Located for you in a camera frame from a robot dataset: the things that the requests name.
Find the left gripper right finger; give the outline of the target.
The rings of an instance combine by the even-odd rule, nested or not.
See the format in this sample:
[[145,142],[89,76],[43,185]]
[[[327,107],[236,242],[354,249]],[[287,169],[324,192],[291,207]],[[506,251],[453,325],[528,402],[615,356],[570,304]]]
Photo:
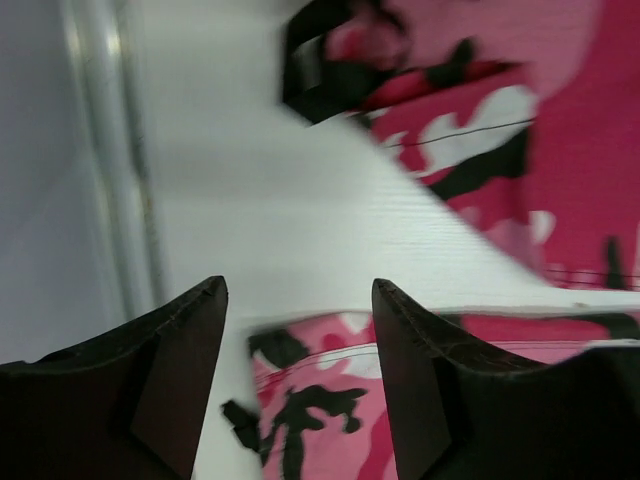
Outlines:
[[547,365],[483,341],[394,283],[372,287],[402,479],[635,479],[639,346]]

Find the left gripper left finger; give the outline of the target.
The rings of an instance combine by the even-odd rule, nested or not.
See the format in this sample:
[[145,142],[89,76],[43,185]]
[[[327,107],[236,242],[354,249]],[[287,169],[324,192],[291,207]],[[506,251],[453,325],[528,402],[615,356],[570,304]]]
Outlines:
[[42,359],[1,368],[5,479],[188,479],[228,305],[210,277]]

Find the pink camouflage trousers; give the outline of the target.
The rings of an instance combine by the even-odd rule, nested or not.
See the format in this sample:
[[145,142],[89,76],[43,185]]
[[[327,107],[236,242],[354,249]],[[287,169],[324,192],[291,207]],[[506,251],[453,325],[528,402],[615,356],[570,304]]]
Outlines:
[[[356,120],[503,253],[566,289],[639,288],[635,1],[312,1],[286,23],[282,102]],[[634,311],[434,313],[547,364],[639,346]],[[258,412],[224,416],[266,479],[397,474],[373,311],[251,336]]]

